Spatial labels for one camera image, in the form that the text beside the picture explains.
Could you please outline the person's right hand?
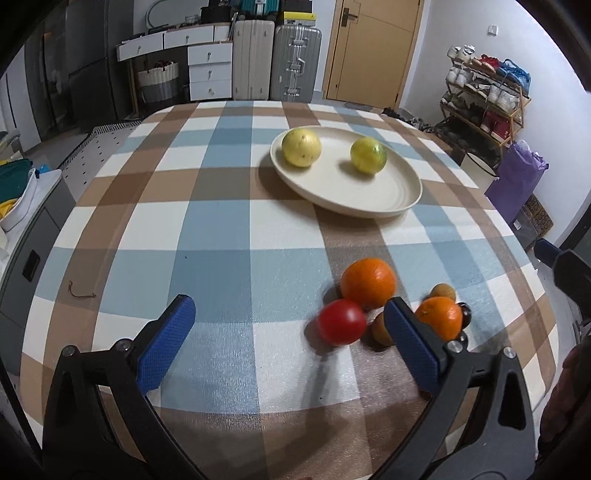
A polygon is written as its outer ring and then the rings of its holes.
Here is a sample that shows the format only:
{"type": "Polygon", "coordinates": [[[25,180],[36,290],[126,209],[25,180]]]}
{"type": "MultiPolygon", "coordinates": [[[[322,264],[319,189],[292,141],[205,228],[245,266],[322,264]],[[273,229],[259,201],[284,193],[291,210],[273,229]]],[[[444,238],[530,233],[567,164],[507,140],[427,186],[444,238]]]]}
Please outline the person's right hand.
{"type": "Polygon", "coordinates": [[[558,448],[579,418],[590,409],[590,336],[573,347],[563,361],[540,422],[538,458],[541,464],[558,448]]]}

